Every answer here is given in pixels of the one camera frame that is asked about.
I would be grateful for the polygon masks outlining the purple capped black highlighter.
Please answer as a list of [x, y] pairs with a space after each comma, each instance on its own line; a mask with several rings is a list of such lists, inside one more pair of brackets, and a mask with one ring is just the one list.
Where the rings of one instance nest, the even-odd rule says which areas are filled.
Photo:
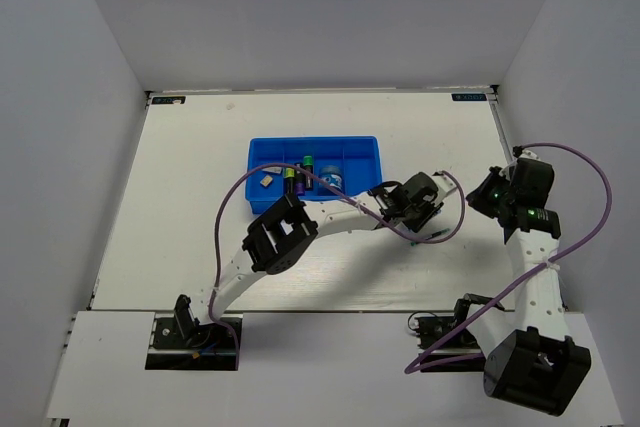
[[304, 196], [306, 193], [306, 177], [302, 173], [303, 166], [299, 162], [295, 163], [294, 166], [295, 166], [294, 193], [297, 196]]

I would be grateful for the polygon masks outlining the small tan wooden block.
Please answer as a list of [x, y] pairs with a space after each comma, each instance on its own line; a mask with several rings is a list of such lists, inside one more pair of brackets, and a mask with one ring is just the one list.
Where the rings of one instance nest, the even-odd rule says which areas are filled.
[[260, 185], [264, 188], [268, 188], [272, 183], [273, 183], [274, 179], [272, 176], [270, 175], [265, 175], [261, 181], [260, 181]]

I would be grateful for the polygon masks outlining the green ink pen refill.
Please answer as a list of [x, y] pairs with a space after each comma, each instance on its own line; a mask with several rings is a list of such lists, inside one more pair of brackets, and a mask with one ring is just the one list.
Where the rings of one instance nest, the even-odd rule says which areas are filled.
[[450, 231], [450, 229], [446, 228], [446, 229], [442, 229], [442, 230], [433, 232], [430, 235], [428, 235], [427, 237], [425, 237], [424, 239], [421, 239], [420, 242], [411, 241], [410, 245], [413, 247], [413, 246], [416, 246], [418, 244], [423, 244], [425, 242], [428, 243], [429, 241], [436, 240], [436, 239], [438, 239], [438, 238], [440, 238], [442, 236], [446, 236], [449, 233], [449, 231]]

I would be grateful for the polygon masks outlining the yellow capped black highlighter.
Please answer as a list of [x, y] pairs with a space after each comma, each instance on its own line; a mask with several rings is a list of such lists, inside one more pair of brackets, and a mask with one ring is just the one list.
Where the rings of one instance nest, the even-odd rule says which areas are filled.
[[295, 191], [295, 176], [296, 171], [294, 168], [286, 167], [284, 169], [283, 185], [285, 194], [290, 194]]

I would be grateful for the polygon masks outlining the blue labelled round jar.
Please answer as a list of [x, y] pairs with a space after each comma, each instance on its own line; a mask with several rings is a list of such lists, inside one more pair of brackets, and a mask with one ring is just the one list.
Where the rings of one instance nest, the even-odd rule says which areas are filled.
[[319, 178], [325, 182], [318, 187], [319, 195], [333, 195], [333, 190], [344, 192], [343, 172], [338, 165], [323, 166], [319, 172]]

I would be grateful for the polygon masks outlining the grey white eraser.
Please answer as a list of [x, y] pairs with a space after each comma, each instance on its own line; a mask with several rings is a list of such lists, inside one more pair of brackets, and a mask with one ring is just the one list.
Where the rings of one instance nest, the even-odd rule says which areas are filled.
[[281, 172], [282, 172], [282, 167], [281, 166], [272, 165], [272, 166], [263, 167], [262, 171], [263, 172], [274, 173], [276, 175], [280, 175]]

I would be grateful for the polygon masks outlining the green capped black highlighter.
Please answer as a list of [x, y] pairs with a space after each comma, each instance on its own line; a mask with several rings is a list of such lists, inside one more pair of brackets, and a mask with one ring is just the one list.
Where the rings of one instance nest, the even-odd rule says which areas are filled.
[[[312, 155], [305, 155], [302, 162], [303, 168], [306, 172], [314, 173], [314, 159]], [[312, 192], [314, 190], [314, 179], [308, 175], [305, 176], [305, 190]]]

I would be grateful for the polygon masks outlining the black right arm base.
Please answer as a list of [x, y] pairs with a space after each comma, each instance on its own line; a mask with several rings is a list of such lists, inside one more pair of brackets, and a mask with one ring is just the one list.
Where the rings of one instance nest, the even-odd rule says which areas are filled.
[[421, 352], [404, 369], [409, 375], [417, 372], [442, 372], [446, 366], [453, 365], [454, 372], [470, 368], [479, 371], [484, 365], [485, 356], [481, 352], [479, 334], [472, 334], [471, 327], [478, 326], [482, 317], [469, 322], [486, 305], [504, 313], [500, 301], [478, 294], [465, 294], [456, 301], [453, 312], [441, 316], [435, 312], [414, 312], [407, 320], [409, 329], [419, 338]]

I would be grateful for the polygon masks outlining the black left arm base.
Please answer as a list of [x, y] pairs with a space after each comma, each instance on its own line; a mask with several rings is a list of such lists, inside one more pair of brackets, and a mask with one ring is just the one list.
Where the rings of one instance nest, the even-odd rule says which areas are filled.
[[147, 371], [237, 371], [238, 355], [232, 334], [208, 324], [184, 339], [174, 317], [154, 320], [146, 355]]

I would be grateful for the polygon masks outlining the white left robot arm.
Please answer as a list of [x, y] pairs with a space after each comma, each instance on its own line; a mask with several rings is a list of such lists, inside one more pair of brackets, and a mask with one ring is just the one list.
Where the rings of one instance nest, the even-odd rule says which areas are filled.
[[177, 334], [188, 347], [203, 347], [213, 326], [237, 298], [262, 278], [293, 267], [314, 240], [399, 227], [417, 234], [456, 189], [441, 173], [419, 172], [405, 183], [383, 182], [353, 197], [311, 201], [287, 193], [248, 226], [241, 246], [226, 264], [221, 260], [221, 218], [217, 217], [214, 283], [196, 298], [178, 297], [174, 307]]

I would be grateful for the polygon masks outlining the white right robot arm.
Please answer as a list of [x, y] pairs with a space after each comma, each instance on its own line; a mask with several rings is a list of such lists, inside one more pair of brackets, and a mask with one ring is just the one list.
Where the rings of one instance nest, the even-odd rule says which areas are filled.
[[553, 167], [526, 151], [508, 166], [493, 167], [467, 195], [470, 208], [498, 222], [513, 275], [515, 310], [500, 305], [468, 310], [451, 321], [461, 344], [478, 344], [484, 357], [487, 396], [561, 416], [591, 368], [588, 348], [577, 345], [565, 320], [558, 252], [559, 216], [546, 202]]

